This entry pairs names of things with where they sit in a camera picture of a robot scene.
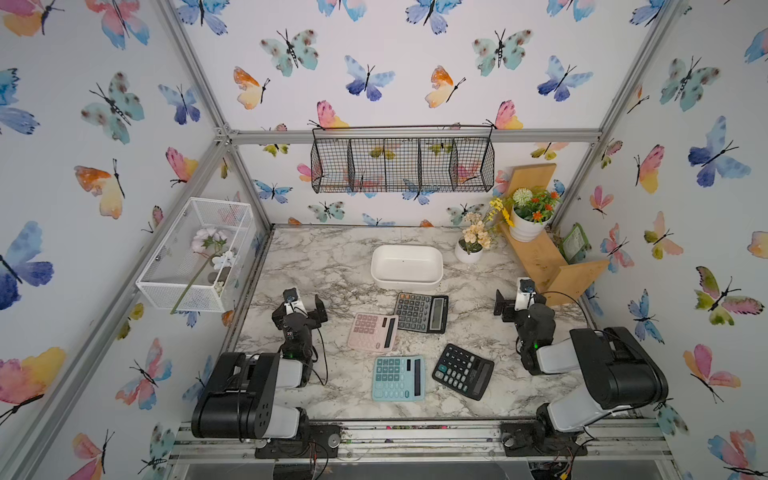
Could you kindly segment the wooden corner shelf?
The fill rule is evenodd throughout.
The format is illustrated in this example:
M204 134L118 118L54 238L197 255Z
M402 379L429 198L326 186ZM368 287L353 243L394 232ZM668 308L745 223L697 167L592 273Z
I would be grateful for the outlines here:
M576 303L607 270L609 261L568 264L544 227L530 225L528 228L526 221L518 219L513 228L503 226L501 231L549 306Z

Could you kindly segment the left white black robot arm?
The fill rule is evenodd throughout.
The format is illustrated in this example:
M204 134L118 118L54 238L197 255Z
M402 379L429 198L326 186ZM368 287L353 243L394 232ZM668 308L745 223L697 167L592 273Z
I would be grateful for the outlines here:
M307 385L318 354L313 332L328 321L324 302L314 297L315 308L305 308L298 290L283 292L283 303L272 321L284 335L275 353L225 352L197 401L191 418L196 438L267 441L309 441L306 411L275 403L280 389Z

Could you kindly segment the white mesh wall box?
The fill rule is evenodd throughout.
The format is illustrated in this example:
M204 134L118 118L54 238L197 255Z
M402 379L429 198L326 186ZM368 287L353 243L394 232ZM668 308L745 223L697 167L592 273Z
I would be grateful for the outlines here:
M136 287L157 309L222 313L230 308L254 232L249 204L191 197Z

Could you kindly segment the aluminium front rail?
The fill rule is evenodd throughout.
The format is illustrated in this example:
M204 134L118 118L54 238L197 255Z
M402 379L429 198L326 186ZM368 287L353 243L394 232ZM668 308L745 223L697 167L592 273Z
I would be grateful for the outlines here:
M654 419L606 418L576 432L587 447L585 456L510 458L500 443L500 425L533 420L509 419L370 419L309 421L341 427L338 456L331 465L413 462L546 462L654 461L670 462L672 452ZM256 459L254 451L264 440L196 438L189 424L176 435L170 461L177 467L216 463L301 463L310 459Z

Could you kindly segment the small white pot cream flowers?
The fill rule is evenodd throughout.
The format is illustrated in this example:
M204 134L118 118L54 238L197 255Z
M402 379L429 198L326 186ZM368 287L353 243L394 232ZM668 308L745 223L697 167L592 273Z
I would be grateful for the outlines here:
M455 255L462 263L475 264L481 259L483 253L491 247L492 238L486 228L483 215L470 213L466 215L465 219L469 224L462 230L461 237L455 247Z

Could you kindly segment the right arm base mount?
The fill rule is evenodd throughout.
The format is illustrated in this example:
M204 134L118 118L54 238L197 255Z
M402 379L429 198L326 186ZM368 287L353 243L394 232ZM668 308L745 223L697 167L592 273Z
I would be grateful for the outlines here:
M576 433L552 430L538 420L507 422L500 425L500 443L510 458L585 456L587 447Z

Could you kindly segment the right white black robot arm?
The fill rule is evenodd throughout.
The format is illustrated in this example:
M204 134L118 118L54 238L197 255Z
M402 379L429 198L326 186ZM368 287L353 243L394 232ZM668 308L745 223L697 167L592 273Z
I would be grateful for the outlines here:
M667 399L665 374L624 327L572 329L556 343L555 312L540 294L514 300L495 293L493 314L513 323L516 350L533 376L579 372L583 385L537 409L547 435L573 434L614 413Z

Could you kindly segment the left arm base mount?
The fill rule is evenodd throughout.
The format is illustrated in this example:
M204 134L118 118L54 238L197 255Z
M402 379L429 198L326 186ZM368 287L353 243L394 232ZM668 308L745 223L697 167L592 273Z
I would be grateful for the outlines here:
M296 436L266 439L254 451L256 459L333 459L338 456L341 427L327 423L301 423Z

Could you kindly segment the green framed small board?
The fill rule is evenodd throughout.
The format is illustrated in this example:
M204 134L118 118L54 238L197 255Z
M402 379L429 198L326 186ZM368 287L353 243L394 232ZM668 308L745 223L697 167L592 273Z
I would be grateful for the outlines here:
M579 263L586 259L591 250L588 237L579 223L572 226L570 232L561 239L559 251L568 264Z

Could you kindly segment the white storage box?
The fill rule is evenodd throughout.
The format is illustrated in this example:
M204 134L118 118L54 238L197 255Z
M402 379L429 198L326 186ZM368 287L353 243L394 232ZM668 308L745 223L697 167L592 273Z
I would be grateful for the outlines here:
M382 245L373 252L370 273L383 289L432 291L443 278L443 256L431 246Z

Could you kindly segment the pink artificial flower stem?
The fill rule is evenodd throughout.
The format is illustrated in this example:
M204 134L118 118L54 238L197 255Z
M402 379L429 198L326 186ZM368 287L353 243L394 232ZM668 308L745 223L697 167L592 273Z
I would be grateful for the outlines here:
M213 311L223 306L225 287L237 259L230 236L229 230L215 227L201 228L194 234L190 249L199 265L173 304L172 314L179 310Z

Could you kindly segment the dark grey calculator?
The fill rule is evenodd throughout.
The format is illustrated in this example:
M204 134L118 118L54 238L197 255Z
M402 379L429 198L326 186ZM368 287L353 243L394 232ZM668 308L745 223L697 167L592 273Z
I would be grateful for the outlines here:
M447 327L449 297L400 292L394 314L403 331L442 334Z

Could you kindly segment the pink calculator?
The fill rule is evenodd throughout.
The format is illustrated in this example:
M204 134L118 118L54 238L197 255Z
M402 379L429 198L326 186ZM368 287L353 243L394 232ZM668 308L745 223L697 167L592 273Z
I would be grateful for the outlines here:
M395 347L398 324L397 315L357 313L347 345L359 351L388 353Z

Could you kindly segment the teal calculator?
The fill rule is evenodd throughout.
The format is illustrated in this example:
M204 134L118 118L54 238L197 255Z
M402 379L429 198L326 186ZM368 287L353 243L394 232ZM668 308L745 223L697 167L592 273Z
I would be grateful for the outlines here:
M376 402L423 401L426 362L422 356L381 356L373 367L372 399Z

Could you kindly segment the white pot orange flowers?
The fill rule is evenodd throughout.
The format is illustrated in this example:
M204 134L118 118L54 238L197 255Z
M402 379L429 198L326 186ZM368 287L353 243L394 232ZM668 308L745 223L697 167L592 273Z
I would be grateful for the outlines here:
M513 239L527 243L535 240L554 216L561 195L544 187L518 188L511 194Z

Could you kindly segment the black calculator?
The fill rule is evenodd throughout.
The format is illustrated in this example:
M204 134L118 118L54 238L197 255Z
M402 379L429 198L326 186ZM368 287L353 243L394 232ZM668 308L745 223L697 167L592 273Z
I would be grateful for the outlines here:
M432 378L442 386L480 401L490 383L495 363L448 343L439 356Z

